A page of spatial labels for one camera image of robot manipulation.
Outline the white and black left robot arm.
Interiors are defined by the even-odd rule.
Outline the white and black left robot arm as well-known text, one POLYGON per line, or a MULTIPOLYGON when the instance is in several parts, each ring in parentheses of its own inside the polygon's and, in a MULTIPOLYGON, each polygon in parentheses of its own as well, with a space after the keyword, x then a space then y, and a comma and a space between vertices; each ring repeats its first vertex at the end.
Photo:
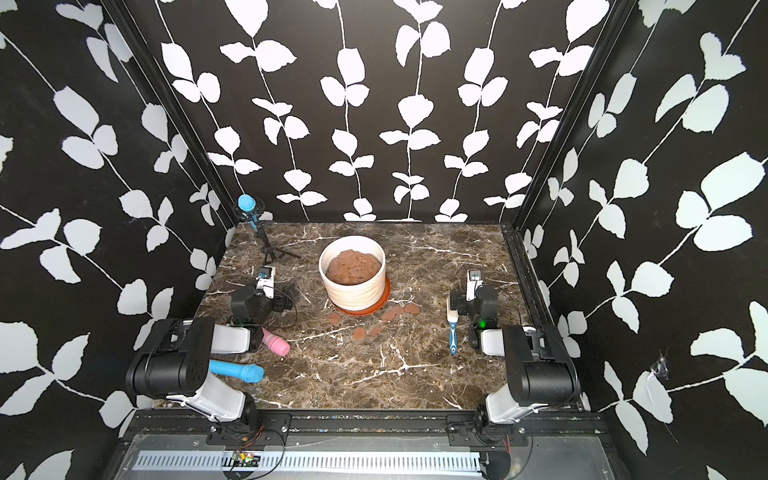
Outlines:
POLYGON ((129 393, 176 402, 214 423, 239 422, 255 431, 262 425, 251 395, 225 383, 224 376, 258 383, 264 369, 213 360, 213 355, 255 353, 264 346, 285 356, 290 345, 264 327, 270 314, 294 307, 295 285, 278 285, 271 295, 264 287, 247 285, 233 292, 234 325, 211 317, 164 319, 156 322, 128 367, 129 393))

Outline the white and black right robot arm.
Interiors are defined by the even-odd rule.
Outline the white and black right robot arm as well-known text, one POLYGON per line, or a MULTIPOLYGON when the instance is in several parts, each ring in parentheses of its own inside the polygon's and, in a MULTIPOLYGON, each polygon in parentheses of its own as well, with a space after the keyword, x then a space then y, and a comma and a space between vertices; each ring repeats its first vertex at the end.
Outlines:
POLYGON ((498 292, 481 285, 472 293, 454 291, 446 299, 450 351, 458 353, 458 322, 469 320, 469 346, 505 362, 505 384, 487 395, 474 424, 513 425, 542 409, 571 405, 582 393, 574 363, 557 328, 499 324, 498 292))

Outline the terracotta saucer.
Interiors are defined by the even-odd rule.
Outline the terracotta saucer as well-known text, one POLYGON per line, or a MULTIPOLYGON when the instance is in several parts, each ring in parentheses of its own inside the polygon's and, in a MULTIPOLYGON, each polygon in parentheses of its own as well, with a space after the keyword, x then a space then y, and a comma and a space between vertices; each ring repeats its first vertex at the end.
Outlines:
POLYGON ((358 285, 327 285, 327 295, 334 307, 352 316, 366 316, 381 309, 391 293, 387 275, 358 285))

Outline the white ceramic pot with mud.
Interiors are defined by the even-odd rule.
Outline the white ceramic pot with mud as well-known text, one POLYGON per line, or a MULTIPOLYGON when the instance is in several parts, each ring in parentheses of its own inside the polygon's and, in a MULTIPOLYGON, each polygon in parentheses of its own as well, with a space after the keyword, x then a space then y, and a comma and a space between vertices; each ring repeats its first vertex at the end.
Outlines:
POLYGON ((346 236, 325 247, 318 260, 321 280, 328 284, 358 285, 387 275, 383 248, 365 236, 346 236))

